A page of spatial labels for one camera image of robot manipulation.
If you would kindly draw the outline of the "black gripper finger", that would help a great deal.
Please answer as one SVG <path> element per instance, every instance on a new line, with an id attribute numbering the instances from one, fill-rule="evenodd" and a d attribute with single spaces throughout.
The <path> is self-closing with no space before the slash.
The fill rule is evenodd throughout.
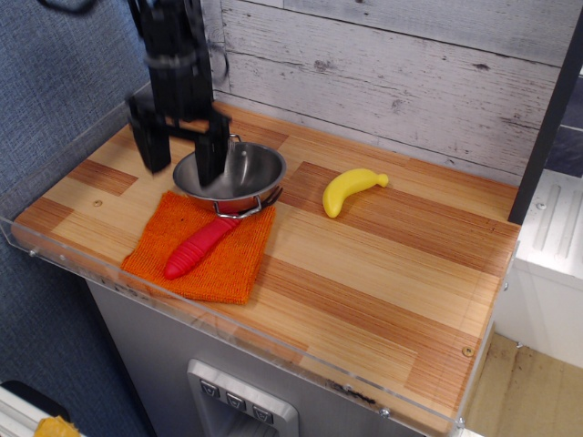
<path id="1" fill-rule="evenodd" d="M 202 187 L 211 184 L 224 172 L 229 142 L 229 117 L 213 118 L 206 132 L 195 134 L 195 157 Z"/>
<path id="2" fill-rule="evenodd" d="M 150 113 L 131 114 L 130 124 L 145 168 L 157 174 L 171 162 L 166 124 Z"/>

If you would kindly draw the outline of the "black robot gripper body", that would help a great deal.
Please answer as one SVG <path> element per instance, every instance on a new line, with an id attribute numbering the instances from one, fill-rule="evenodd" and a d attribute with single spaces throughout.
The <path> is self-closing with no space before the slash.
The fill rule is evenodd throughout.
<path id="1" fill-rule="evenodd" d="M 148 56 L 148 95 L 128 100 L 130 125 L 139 137 L 196 137 L 183 122 L 206 121 L 204 137 L 228 137 L 230 118 L 214 106 L 213 84 L 207 61 L 186 57 Z"/>

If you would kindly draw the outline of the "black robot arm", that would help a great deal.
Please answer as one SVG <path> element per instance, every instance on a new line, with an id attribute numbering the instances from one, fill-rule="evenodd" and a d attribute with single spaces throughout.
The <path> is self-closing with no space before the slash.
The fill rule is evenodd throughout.
<path id="1" fill-rule="evenodd" d="M 128 99 L 130 124 L 144 166 L 159 173 L 171 161 L 169 139 L 194 144 L 199 183 L 223 172 L 230 118 L 213 106 L 207 41 L 199 1 L 131 1 L 146 49 L 151 94 Z"/>

